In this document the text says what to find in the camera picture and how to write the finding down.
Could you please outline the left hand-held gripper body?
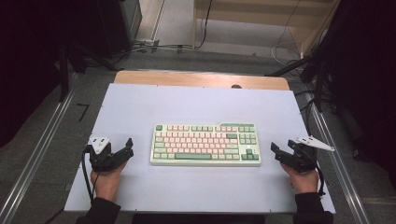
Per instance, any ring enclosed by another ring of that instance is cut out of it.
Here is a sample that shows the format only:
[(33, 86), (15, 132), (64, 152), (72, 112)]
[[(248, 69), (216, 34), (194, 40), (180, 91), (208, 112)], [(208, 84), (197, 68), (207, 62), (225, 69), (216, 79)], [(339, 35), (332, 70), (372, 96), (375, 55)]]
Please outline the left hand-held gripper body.
[(111, 172), (125, 163), (121, 154), (111, 151), (109, 137), (91, 137), (88, 150), (92, 169), (97, 173)]

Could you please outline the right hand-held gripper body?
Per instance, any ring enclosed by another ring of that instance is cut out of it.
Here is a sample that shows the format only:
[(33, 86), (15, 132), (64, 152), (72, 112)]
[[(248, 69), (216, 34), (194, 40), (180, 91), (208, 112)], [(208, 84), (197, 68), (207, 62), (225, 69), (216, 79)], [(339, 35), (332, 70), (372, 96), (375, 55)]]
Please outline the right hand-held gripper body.
[(313, 136), (297, 137), (294, 141), (301, 143), (303, 149), (301, 151), (294, 151), (292, 157), (296, 160), (297, 164), (293, 165), (293, 169), (298, 173), (304, 173), (315, 170), (317, 167), (318, 151), (327, 150), (334, 152), (335, 148), (331, 147)]

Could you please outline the green and pink keyboard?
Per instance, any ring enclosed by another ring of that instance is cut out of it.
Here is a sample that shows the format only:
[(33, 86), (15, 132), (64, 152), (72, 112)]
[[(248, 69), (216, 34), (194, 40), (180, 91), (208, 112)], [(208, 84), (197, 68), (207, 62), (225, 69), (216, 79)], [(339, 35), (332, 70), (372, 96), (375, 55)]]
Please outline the green and pink keyboard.
[(252, 123), (156, 124), (150, 162), (157, 165), (259, 166), (256, 126)]

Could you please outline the person's right hand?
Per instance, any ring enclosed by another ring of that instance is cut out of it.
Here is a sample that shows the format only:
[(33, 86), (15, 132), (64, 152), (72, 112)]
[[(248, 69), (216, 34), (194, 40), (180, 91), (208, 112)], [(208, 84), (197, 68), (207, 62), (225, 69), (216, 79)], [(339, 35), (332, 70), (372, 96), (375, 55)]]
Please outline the person's right hand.
[(316, 170), (298, 173), (286, 164), (281, 163), (281, 167), (289, 175), (290, 185), (297, 194), (318, 191), (318, 172)]

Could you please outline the person's left hand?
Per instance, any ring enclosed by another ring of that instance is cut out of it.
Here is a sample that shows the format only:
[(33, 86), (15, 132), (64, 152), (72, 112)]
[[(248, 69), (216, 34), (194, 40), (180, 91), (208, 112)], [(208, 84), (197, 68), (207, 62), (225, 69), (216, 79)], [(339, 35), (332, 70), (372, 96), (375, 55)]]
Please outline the person's left hand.
[(91, 182), (98, 198), (113, 203), (116, 201), (120, 186), (120, 175), (125, 166), (126, 162), (111, 172), (91, 172)]

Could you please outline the black metal stand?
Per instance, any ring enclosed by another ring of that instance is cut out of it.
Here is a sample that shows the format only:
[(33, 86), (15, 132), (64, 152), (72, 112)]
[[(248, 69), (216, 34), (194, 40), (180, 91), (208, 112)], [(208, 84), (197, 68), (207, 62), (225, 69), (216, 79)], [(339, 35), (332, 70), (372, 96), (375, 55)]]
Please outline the black metal stand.
[(83, 56), (89, 56), (91, 59), (106, 67), (110, 71), (121, 71), (121, 68), (109, 63), (104, 58), (87, 49), (76, 41), (59, 40), (59, 70), (60, 70), (60, 86), (61, 95), (60, 102), (62, 102), (69, 93), (69, 73), (68, 65), (71, 64), (73, 69), (78, 73), (84, 73), (88, 68)]

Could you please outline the wooden table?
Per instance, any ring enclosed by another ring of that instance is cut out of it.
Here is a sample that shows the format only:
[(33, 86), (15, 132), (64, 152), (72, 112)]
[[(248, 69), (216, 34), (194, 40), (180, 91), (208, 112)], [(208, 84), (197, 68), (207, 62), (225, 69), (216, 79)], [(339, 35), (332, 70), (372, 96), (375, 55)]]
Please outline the wooden table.
[(288, 91), (290, 86), (283, 77), (241, 76), (222, 73), (176, 71), (119, 71), (117, 84), (143, 84), (161, 86), (235, 88), (249, 90)]

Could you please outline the grey power strip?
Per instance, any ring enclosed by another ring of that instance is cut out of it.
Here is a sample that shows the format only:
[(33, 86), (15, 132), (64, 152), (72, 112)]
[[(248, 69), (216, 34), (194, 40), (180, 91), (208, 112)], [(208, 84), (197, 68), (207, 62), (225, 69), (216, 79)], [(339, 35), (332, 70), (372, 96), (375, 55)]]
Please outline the grey power strip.
[(134, 47), (154, 47), (159, 46), (159, 40), (136, 40), (134, 42)]

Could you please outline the black cabinet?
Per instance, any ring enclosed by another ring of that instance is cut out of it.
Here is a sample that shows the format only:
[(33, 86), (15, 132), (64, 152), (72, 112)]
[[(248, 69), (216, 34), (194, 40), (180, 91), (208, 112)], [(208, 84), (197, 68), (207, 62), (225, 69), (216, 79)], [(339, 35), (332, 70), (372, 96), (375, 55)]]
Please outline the black cabinet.
[(99, 0), (106, 37), (106, 55), (130, 51), (143, 19), (139, 0)]

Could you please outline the light wooden shelf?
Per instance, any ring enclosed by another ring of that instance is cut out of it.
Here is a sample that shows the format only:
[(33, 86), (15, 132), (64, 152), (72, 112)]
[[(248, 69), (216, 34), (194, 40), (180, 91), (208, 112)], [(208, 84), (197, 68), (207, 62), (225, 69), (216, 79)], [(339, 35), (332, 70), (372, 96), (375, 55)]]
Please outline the light wooden shelf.
[(341, 0), (193, 0), (192, 38), (195, 45), (196, 21), (235, 21), (284, 26), (300, 42), (301, 55), (309, 55), (318, 45)]

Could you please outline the aluminium floor rail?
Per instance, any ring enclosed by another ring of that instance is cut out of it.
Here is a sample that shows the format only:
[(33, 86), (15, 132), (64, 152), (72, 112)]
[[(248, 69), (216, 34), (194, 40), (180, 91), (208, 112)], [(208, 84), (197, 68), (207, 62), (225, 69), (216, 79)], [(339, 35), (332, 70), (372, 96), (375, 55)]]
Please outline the aluminium floor rail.
[(74, 93), (74, 91), (70, 91), (66, 94), (64, 100), (57, 104), (57, 107), (51, 116), (46, 129), (41, 134), (40, 139), (35, 145), (32, 155), (30, 156), (27, 163), (23, 166), (21, 174), (13, 184), (4, 204), (0, 209), (0, 224), (11, 223), (12, 218), (18, 210), (21, 200), (28, 190), (31, 181), (35, 176), (35, 172), (43, 160), (47, 149), (49, 148), (50, 142), (64, 117), (64, 113), (73, 99)]
[(322, 113), (318, 111), (314, 104), (314, 94), (308, 93), (305, 96), (308, 102), (311, 102), (309, 112), (312, 116), (312, 120), (315, 122), (315, 129), (317, 136), (326, 144), (329, 144), (334, 148), (334, 152), (328, 152), (327, 155), (332, 163), (332, 168), (337, 176), (340, 188), (344, 193), (344, 197), (348, 204), (351, 215), (355, 220), (355, 224), (371, 224), (366, 211), (364, 209), (361, 198), (355, 189), (353, 181), (347, 171), (347, 168), (341, 158), (341, 154), (332, 138), (332, 134), (328, 128), (325, 118)]

